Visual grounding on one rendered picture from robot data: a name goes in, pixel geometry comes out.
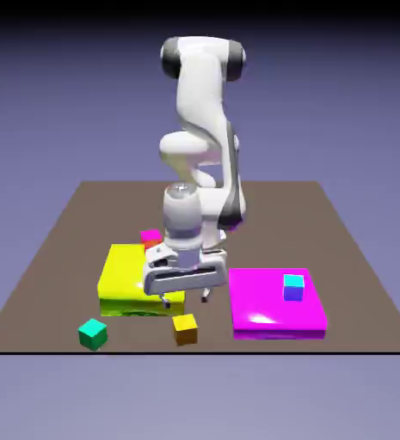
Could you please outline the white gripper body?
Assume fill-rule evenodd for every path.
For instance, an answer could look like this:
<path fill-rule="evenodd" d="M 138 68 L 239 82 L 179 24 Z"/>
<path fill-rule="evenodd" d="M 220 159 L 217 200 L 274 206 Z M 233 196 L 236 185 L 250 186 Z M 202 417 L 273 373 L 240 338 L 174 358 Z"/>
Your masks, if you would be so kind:
<path fill-rule="evenodd" d="M 171 266 L 169 258 L 165 264 L 152 267 L 148 262 L 143 267 L 143 289 L 146 295 L 163 295 L 180 290 L 211 289 L 227 283 L 227 253 L 224 249 L 213 249 L 200 253 L 196 266 L 180 268 Z"/>

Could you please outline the small yellow cube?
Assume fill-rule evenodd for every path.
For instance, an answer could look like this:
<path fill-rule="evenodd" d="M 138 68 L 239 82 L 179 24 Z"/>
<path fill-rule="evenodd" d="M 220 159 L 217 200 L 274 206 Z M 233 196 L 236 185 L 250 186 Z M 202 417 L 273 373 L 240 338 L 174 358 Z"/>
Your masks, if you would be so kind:
<path fill-rule="evenodd" d="M 175 342 L 178 345 L 196 344 L 198 340 L 198 325 L 193 314 L 172 317 Z"/>

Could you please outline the small magenta cube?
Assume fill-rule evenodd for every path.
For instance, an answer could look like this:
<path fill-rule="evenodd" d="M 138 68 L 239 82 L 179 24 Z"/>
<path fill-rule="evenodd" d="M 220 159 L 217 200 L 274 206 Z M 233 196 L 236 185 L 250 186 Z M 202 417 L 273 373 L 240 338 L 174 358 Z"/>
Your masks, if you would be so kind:
<path fill-rule="evenodd" d="M 161 243 L 163 237 L 159 229 L 146 229 L 140 231 L 140 240 L 144 249 L 147 250 Z"/>

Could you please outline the small green cube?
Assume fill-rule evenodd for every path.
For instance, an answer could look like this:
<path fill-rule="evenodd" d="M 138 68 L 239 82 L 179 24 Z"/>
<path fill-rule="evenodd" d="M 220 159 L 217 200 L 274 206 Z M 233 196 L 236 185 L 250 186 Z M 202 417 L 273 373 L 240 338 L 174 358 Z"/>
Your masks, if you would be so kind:
<path fill-rule="evenodd" d="M 91 350 L 99 350 L 108 341 L 107 325 L 96 320 L 89 319 L 77 330 L 80 345 Z"/>

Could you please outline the small cyan cube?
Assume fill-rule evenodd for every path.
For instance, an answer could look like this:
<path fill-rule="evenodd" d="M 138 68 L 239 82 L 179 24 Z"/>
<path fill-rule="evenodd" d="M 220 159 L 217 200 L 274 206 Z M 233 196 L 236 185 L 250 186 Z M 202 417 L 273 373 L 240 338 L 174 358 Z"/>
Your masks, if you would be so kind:
<path fill-rule="evenodd" d="M 283 276 L 283 297 L 288 302 L 303 300 L 305 279 L 303 275 L 285 274 Z"/>

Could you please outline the large yellow box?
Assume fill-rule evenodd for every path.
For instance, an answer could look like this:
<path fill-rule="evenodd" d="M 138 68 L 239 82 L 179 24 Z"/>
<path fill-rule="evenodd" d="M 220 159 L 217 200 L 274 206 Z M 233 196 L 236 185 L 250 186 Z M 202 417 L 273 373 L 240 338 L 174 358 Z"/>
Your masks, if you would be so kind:
<path fill-rule="evenodd" d="M 184 314 L 185 292 L 159 296 L 143 290 L 143 244 L 112 244 L 97 284 L 101 316 L 172 316 Z"/>

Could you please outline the large magenta box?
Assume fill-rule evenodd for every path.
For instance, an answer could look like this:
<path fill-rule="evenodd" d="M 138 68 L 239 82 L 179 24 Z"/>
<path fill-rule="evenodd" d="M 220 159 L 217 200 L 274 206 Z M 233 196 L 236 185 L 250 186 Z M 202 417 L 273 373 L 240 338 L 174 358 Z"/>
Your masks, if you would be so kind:
<path fill-rule="evenodd" d="M 283 276 L 303 275 L 303 300 L 283 297 Z M 323 339 L 328 319 L 306 268 L 231 268 L 229 296 L 235 339 Z"/>

